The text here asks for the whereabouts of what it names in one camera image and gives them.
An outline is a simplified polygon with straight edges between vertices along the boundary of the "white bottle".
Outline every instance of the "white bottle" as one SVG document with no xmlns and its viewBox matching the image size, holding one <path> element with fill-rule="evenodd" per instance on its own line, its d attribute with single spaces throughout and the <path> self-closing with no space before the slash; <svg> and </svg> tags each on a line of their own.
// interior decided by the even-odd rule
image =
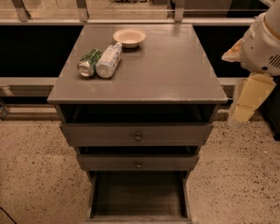
<svg viewBox="0 0 280 224">
<path fill-rule="evenodd" d="M 115 45 L 110 45 L 96 64 L 96 72 L 102 78 L 110 78 L 121 59 L 122 44 L 117 42 Z"/>
</svg>

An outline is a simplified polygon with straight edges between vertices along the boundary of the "drawer front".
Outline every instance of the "drawer front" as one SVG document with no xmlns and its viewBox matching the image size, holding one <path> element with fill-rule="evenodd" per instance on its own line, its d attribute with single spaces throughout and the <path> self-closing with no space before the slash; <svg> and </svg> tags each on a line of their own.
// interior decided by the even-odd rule
<svg viewBox="0 0 280 224">
<path fill-rule="evenodd" d="M 203 145 L 212 130 L 210 123 L 94 124 L 62 123 L 70 146 Z"/>
<path fill-rule="evenodd" d="M 77 155 L 84 171 L 191 171 L 198 156 L 105 156 Z"/>
</svg>

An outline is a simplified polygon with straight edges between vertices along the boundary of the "cable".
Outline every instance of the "cable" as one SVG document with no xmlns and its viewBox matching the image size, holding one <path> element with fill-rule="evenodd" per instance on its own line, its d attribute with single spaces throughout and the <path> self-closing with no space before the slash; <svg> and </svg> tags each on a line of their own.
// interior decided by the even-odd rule
<svg viewBox="0 0 280 224">
<path fill-rule="evenodd" d="M 17 224 L 3 208 L 0 207 L 0 209 L 10 218 L 10 220 L 13 221 L 13 223 Z"/>
</svg>

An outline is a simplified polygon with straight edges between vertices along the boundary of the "green can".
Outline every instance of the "green can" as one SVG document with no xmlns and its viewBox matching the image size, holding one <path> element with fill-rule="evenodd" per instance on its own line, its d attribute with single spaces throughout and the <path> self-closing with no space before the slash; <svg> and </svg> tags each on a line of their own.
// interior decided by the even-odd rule
<svg viewBox="0 0 280 224">
<path fill-rule="evenodd" d="M 102 51 L 99 49 L 93 49 L 84 56 L 82 56 L 77 65 L 79 73 L 84 77 L 93 76 L 95 74 L 96 63 L 98 62 L 101 56 Z"/>
</svg>

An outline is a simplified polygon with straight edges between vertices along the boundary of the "yellow object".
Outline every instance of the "yellow object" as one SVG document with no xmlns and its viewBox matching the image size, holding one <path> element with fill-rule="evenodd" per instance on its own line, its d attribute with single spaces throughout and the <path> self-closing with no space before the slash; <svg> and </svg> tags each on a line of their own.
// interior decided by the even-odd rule
<svg viewBox="0 0 280 224">
<path fill-rule="evenodd" d="M 266 73 L 251 73 L 242 83 L 234 102 L 230 107 L 227 119 L 228 125 L 239 128 L 255 113 L 269 97 L 276 84 Z"/>
</svg>

